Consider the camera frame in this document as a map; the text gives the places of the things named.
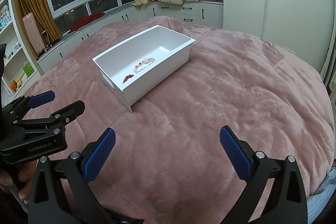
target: fuzzy blanket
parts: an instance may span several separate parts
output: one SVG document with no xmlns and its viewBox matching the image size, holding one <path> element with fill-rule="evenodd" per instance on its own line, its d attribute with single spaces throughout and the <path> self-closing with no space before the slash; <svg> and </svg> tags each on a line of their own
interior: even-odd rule
<svg viewBox="0 0 336 224">
<path fill-rule="evenodd" d="M 189 62 L 130 113 L 104 85 L 92 58 L 157 24 L 196 42 Z M 112 23 L 26 94 L 47 90 L 55 91 L 55 101 L 31 110 L 28 118 L 48 117 L 79 99 L 86 105 L 66 127 L 68 149 L 52 158 L 82 151 L 113 128 L 116 145 L 90 187 L 103 206 L 148 224 L 216 224 L 229 212 L 245 182 L 220 145 L 224 125 L 269 157 L 295 156 L 307 196 L 333 161 L 333 114 L 319 73 L 290 52 L 245 33 L 168 17 Z M 263 195 L 254 217 L 266 200 Z"/>
</svg>

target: pink blanket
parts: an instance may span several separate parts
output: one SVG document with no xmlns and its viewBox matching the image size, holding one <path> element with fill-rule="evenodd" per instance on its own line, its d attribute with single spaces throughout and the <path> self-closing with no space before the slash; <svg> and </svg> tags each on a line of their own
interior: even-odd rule
<svg viewBox="0 0 336 224">
<path fill-rule="evenodd" d="M 104 85 L 91 59 L 156 24 L 196 42 L 189 62 L 130 113 Z M 307 196 L 333 161 L 333 114 L 319 73 L 295 55 L 245 33 L 168 17 L 112 23 L 58 62 L 27 95 L 47 90 L 55 91 L 55 101 L 27 117 L 48 117 L 79 99 L 86 106 L 67 126 L 68 149 L 53 158 L 81 151 L 113 128 L 116 145 L 90 187 L 102 205 L 148 224 L 216 224 L 225 217 L 245 182 L 220 145 L 224 125 L 269 157 L 295 156 Z M 255 216 L 266 199 L 264 195 Z"/>
</svg>

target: pink suitcase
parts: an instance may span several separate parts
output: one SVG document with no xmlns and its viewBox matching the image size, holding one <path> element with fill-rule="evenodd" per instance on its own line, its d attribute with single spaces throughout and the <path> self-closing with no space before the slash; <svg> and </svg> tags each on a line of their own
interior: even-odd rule
<svg viewBox="0 0 336 224">
<path fill-rule="evenodd" d="M 42 36 L 40 34 L 39 29 L 37 28 L 36 21 L 34 15 L 29 13 L 25 17 L 22 18 L 23 24 L 25 25 L 26 32 L 28 38 L 30 40 L 31 45 L 33 46 L 35 52 L 40 54 L 46 48 Z"/>
</svg>

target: green box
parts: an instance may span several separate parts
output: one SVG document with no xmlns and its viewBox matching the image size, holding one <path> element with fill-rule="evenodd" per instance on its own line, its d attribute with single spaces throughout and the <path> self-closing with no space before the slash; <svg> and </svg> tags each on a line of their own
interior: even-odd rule
<svg viewBox="0 0 336 224">
<path fill-rule="evenodd" d="M 23 71 L 24 71 L 25 74 L 27 74 L 27 76 L 29 77 L 30 75 L 33 74 L 34 69 L 33 69 L 33 67 L 31 66 L 31 64 L 28 62 L 27 64 L 25 64 L 25 65 L 23 66 Z"/>
</svg>

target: human hand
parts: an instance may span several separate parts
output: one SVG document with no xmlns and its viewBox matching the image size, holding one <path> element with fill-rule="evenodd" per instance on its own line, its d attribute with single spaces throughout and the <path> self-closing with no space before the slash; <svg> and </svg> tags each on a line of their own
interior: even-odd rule
<svg viewBox="0 0 336 224">
<path fill-rule="evenodd" d="M 28 162 L 18 173 L 19 181 L 26 182 L 26 185 L 19 191 L 19 197 L 26 205 L 29 203 L 30 189 L 32 187 L 36 164 L 36 160 Z M 0 188 L 4 190 L 4 186 L 13 186 L 13 181 L 6 171 L 0 170 Z"/>
</svg>

